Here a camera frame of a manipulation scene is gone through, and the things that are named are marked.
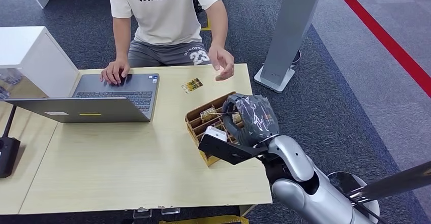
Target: table leg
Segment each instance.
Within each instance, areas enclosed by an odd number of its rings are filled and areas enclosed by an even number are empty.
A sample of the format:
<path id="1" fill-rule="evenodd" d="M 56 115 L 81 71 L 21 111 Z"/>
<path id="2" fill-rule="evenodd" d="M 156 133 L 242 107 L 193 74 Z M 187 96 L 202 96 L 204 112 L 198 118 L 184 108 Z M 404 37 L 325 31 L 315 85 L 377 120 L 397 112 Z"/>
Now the table leg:
<path id="1" fill-rule="evenodd" d="M 249 213 L 256 205 L 240 205 L 239 206 L 239 215 L 245 216 Z"/>

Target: metal bracket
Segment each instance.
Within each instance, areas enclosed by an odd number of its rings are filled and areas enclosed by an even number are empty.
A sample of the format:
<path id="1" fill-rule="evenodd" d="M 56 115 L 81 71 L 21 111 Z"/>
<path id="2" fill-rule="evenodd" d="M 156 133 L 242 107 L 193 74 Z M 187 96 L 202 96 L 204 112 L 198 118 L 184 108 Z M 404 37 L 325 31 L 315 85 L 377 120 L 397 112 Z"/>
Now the metal bracket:
<path id="1" fill-rule="evenodd" d="M 133 219 L 144 219 L 152 217 L 152 209 L 145 209 L 140 207 L 137 210 L 133 210 Z"/>
<path id="2" fill-rule="evenodd" d="M 179 214 L 181 208 L 165 208 L 162 209 L 162 215 L 171 215 L 171 214 Z"/>

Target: laptop sticker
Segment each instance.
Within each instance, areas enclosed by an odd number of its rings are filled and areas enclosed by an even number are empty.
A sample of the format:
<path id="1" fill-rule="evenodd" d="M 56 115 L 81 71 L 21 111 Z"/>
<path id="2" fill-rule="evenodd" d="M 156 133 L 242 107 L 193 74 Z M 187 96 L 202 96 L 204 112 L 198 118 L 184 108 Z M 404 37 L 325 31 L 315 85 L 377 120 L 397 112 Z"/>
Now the laptop sticker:
<path id="1" fill-rule="evenodd" d="M 196 90 L 196 89 L 202 87 L 203 84 L 202 84 L 202 82 L 198 78 L 195 78 L 192 81 L 187 82 L 187 83 L 185 83 L 185 84 L 183 84 L 181 86 L 182 86 L 182 88 L 184 89 L 184 91 L 186 93 L 190 93 L 193 90 Z"/>
<path id="2" fill-rule="evenodd" d="M 54 112 L 54 111 L 50 112 L 50 111 L 48 111 L 48 112 L 45 112 L 45 113 L 48 114 L 48 115 L 51 115 L 51 116 L 67 116 L 68 115 L 66 112 L 61 112 L 61 111 L 58 111 L 58 112 Z"/>

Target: wrist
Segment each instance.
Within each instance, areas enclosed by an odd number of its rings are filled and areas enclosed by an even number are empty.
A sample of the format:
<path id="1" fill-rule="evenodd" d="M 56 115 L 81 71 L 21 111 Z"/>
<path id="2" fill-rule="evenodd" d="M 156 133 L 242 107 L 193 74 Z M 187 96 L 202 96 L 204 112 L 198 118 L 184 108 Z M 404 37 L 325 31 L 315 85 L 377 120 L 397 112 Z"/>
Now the wrist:
<path id="1" fill-rule="evenodd" d="M 115 60 L 126 61 L 127 62 L 127 55 L 117 55 L 117 57 L 115 58 Z"/>
<path id="2" fill-rule="evenodd" d="M 213 40 L 211 43 L 211 46 L 217 46 L 217 47 L 221 47 L 221 48 L 225 48 L 225 42 L 224 41 L 220 41 L 220 40 Z"/>

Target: wooden box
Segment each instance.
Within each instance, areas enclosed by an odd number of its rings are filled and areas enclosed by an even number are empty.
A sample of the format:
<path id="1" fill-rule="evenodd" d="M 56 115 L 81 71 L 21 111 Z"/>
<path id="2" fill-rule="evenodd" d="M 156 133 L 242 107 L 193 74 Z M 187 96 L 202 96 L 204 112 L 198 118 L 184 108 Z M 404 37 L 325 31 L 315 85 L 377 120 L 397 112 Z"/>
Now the wooden box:
<path id="1" fill-rule="evenodd" d="M 191 134 L 193 140 L 196 143 L 196 146 L 199 146 L 199 143 L 202 139 L 202 136 L 206 130 L 206 128 L 208 126 L 214 125 L 215 123 L 217 125 L 220 125 L 219 129 L 227 132 L 226 128 L 223 125 L 223 121 L 222 121 L 222 115 L 215 115 L 215 117 L 206 122 L 206 123 L 202 123 L 202 119 L 201 119 L 201 112 L 210 109 L 211 107 L 214 106 L 214 108 L 217 110 L 218 113 L 220 113 L 222 111 L 222 106 L 223 103 L 226 101 L 227 97 L 231 94 L 234 94 L 236 92 L 231 92 L 225 96 L 222 96 L 220 98 L 217 98 L 203 106 L 200 106 L 196 109 L 194 109 L 193 111 L 187 113 L 186 115 L 186 124 L 187 124 L 187 129 L 189 130 L 189 133 Z M 243 128 L 244 124 L 242 123 L 242 121 L 240 121 L 239 123 L 237 123 L 239 128 Z M 237 141 L 236 139 L 229 133 L 228 133 L 228 142 L 230 143 L 234 143 L 236 144 Z M 212 164 L 214 164 L 215 162 L 217 162 L 218 160 L 220 160 L 219 158 L 210 155 L 208 153 L 205 153 L 203 151 L 200 151 L 200 154 L 202 156 L 202 158 L 204 159 L 205 163 L 207 166 L 211 166 Z"/>

